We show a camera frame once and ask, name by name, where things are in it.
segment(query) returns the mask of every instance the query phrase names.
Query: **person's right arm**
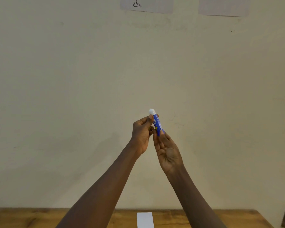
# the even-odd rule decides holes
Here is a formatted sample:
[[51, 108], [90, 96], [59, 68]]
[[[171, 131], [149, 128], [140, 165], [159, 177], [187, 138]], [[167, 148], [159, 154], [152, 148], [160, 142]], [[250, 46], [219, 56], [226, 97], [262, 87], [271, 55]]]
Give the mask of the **person's right arm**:
[[160, 166], [171, 183], [192, 228], [226, 228], [191, 180], [178, 147], [160, 131], [153, 130], [153, 140]]

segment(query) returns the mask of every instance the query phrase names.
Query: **paper on wall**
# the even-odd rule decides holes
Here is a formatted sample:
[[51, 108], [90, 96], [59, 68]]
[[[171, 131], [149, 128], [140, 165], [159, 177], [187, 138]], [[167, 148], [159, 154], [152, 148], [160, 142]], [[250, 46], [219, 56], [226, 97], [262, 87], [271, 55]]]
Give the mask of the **paper on wall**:
[[204, 15], [245, 17], [250, 0], [199, 0], [198, 13]]
[[124, 10], [171, 14], [174, 0], [120, 0]]
[[154, 228], [152, 212], [137, 213], [137, 228]]

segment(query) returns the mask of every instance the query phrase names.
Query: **blue glue stick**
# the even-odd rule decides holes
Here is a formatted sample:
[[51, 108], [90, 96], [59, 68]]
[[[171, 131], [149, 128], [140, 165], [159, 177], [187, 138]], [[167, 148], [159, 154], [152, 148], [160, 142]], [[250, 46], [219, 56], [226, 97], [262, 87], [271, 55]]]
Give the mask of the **blue glue stick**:
[[156, 131], [157, 131], [157, 136], [159, 136], [160, 131], [163, 130], [163, 127], [161, 127], [160, 121], [159, 121], [158, 116], [156, 115], [154, 109], [150, 109], [149, 114], [153, 115], [153, 124], [154, 124]]

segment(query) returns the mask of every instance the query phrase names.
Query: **person's left arm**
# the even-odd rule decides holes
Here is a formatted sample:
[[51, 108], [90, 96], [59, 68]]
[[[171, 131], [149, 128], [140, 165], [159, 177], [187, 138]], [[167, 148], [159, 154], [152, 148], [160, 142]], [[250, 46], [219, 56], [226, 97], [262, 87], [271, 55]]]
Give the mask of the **person's left arm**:
[[129, 174], [148, 147], [153, 115], [133, 123], [132, 138], [110, 168], [81, 196], [56, 228], [106, 228]]

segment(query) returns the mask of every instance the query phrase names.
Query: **wooden table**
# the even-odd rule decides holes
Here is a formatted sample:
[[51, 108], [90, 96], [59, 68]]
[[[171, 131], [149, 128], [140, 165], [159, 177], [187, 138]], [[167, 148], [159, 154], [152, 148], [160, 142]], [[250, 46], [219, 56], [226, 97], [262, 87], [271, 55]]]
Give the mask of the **wooden table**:
[[[0, 209], [0, 228], [54, 228], [68, 209]], [[183, 210], [114, 211], [108, 228], [137, 227], [137, 212], [152, 212], [154, 228], [190, 228]], [[228, 228], [273, 228], [255, 210], [215, 210]]]

